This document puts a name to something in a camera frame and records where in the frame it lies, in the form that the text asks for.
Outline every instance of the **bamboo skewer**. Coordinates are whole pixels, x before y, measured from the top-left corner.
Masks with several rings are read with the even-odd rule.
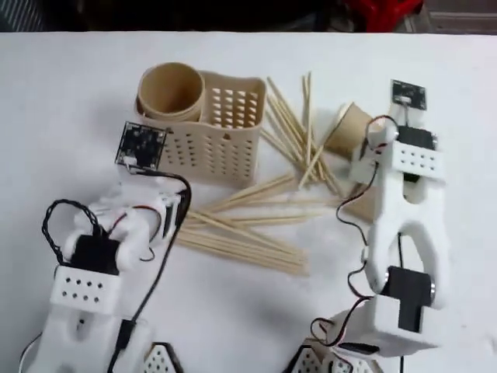
[[[308,177],[311,174],[311,171],[314,169],[314,166],[315,166],[316,162],[319,160],[319,157],[321,156],[321,153],[322,153],[322,151],[323,151],[324,148],[325,148],[324,145],[321,145],[319,147],[318,151],[314,155],[314,158],[311,160],[311,162],[310,162],[310,164],[308,166],[308,169],[305,170],[305,173],[302,176],[302,179],[301,179],[301,181],[298,184],[298,189],[300,189],[305,184],[305,182],[308,180]]]
[[[208,252],[208,253],[213,253],[215,255],[224,256],[224,257],[227,257],[230,259],[243,260],[247,263],[257,264],[261,267],[271,268],[274,270],[280,270],[282,272],[286,272],[289,274],[296,274],[296,275],[305,275],[306,274],[305,270],[302,268],[299,268],[299,267],[288,266],[288,265],[285,265],[279,261],[261,260],[259,257],[251,256],[249,254],[241,254],[241,253],[233,254],[229,250],[227,251],[225,249],[220,249],[216,246],[209,246],[209,245],[206,245],[205,243],[201,243],[201,242],[198,242],[196,240],[182,237],[182,238],[178,239],[178,242],[182,245],[191,246],[191,247],[194,247],[196,249],[201,249],[201,250]]]
[[[312,121],[311,121],[311,73],[308,73],[307,76],[307,118],[306,118],[306,125],[308,127],[308,142],[307,142],[307,153],[306,153],[306,160],[308,163],[308,166],[311,167],[311,146],[312,146]]]
[[[275,239],[271,239],[257,232],[249,231],[239,224],[231,223],[226,219],[220,218],[218,216],[213,216],[212,214],[208,213],[199,214],[196,212],[192,212],[192,215],[201,221],[205,221],[206,223],[213,225],[214,227],[222,228],[236,235],[241,235],[247,239],[257,241],[259,243],[262,243],[263,245],[272,247],[276,250],[280,250],[285,253],[297,253],[297,254],[302,253],[300,250],[295,249],[284,242],[278,242]]]
[[[213,235],[211,233],[202,233],[187,229],[182,231],[180,237],[184,237],[185,235],[195,236],[204,242],[212,242],[213,244],[219,245],[228,245],[233,248],[233,251],[246,252],[247,250],[251,250],[254,253],[260,253],[262,256],[266,256],[268,258],[273,258],[276,260],[282,260],[286,263],[296,266],[304,265],[307,262],[305,256],[290,255],[278,252],[276,250],[268,250],[261,248],[260,246],[248,244],[247,242],[239,242],[234,239],[228,239],[220,235]]]

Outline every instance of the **brown paper cup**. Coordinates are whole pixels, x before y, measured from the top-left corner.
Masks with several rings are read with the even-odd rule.
[[[138,86],[138,101],[147,117],[166,121],[197,121],[205,83],[186,64],[169,62],[149,68]]]
[[[354,149],[364,140],[366,126],[371,119],[355,103],[342,105],[325,141],[325,149],[345,159],[352,159]]]

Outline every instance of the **beige perforated basket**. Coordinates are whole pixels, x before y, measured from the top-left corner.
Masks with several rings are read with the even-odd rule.
[[[195,180],[246,187],[253,182],[257,165],[266,84],[259,78],[201,74],[205,93],[199,122],[154,120],[136,102],[142,123],[170,130],[158,168]]]

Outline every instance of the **white table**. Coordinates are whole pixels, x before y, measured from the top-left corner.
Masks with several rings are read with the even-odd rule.
[[[163,61],[271,75],[295,105],[300,76],[311,70],[314,104],[327,120],[351,99],[383,113],[391,78],[425,86],[426,126],[447,154],[453,329],[443,349],[407,357],[406,371],[494,370],[497,38],[337,33],[0,34],[0,370],[14,370],[47,314],[56,261],[40,234],[46,207],[60,197],[89,203],[116,180],[113,159],[123,123],[133,119],[138,79]],[[259,157],[260,180],[290,169],[266,143]],[[209,199],[229,193],[199,190]],[[68,233],[72,214],[55,214],[55,236]],[[279,372],[315,316],[351,306],[346,273],[361,249],[352,228],[330,213],[273,234],[308,251],[309,278],[174,249],[145,315],[185,372]],[[384,368],[396,371],[398,360]]]

